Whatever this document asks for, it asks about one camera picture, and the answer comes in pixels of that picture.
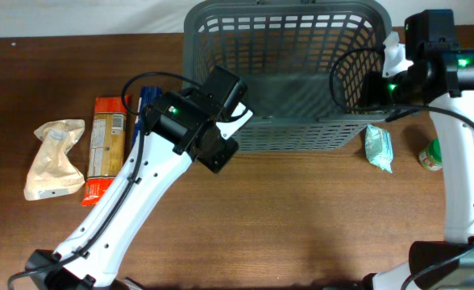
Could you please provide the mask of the orange spaghetti packet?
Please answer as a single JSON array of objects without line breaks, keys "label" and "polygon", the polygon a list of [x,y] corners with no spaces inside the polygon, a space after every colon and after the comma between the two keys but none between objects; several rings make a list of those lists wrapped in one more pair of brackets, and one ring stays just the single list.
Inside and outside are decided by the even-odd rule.
[{"label": "orange spaghetti packet", "polygon": [[127,109],[121,97],[96,97],[82,206],[96,205],[124,161]]}]

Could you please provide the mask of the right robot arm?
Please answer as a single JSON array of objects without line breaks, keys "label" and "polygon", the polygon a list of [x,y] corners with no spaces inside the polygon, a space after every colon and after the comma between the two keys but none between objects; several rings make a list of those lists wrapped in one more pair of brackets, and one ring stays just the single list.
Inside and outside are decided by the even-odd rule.
[{"label": "right robot arm", "polygon": [[424,10],[405,35],[384,42],[380,76],[364,81],[360,107],[401,118],[427,110],[436,130],[446,192],[443,240],[414,242],[409,258],[367,275],[365,289],[474,289],[474,50],[456,38],[451,10]]}]

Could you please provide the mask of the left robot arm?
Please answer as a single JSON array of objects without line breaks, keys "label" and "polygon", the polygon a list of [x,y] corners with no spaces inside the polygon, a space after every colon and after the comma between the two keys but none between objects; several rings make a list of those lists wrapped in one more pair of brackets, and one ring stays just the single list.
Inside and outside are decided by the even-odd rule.
[{"label": "left robot arm", "polygon": [[124,289],[119,268],[168,188],[195,160],[217,173],[239,148],[231,137],[253,113],[239,97],[166,93],[141,110],[126,163],[87,218],[54,251],[26,263],[38,289]]}]

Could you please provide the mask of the pale green wipes packet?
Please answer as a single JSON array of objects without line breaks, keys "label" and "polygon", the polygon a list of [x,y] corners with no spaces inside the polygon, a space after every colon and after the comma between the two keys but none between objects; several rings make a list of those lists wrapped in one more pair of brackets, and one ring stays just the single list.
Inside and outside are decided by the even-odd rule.
[{"label": "pale green wipes packet", "polygon": [[368,124],[365,134],[365,153],[368,162],[392,173],[393,145],[391,134],[382,128]]}]

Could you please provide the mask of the green lid jar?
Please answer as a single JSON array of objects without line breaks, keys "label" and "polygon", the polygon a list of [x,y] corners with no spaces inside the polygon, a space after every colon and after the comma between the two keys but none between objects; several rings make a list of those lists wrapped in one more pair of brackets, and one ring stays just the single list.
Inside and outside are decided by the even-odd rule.
[{"label": "green lid jar", "polygon": [[442,154],[438,139],[434,139],[418,153],[419,163],[427,170],[438,171],[443,168]]}]

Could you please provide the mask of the grey plastic basket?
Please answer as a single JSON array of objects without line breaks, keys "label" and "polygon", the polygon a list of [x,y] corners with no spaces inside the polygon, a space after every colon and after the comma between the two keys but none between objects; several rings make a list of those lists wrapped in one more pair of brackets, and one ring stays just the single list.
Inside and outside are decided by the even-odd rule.
[{"label": "grey plastic basket", "polygon": [[204,1],[185,16],[183,73],[201,82],[221,66],[247,85],[242,151],[332,150],[385,120],[343,107],[364,104],[391,29],[375,1]]}]

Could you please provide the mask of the beige paper pouch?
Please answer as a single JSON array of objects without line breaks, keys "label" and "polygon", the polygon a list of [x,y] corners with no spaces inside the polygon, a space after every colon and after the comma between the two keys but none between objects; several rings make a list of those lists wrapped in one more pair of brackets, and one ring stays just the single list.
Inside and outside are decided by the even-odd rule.
[{"label": "beige paper pouch", "polygon": [[27,174],[23,190],[27,201],[67,196],[84,185],[85,177],[67,156],[84,131],[82,119],[46,122],[34,131],[42,144]]}]

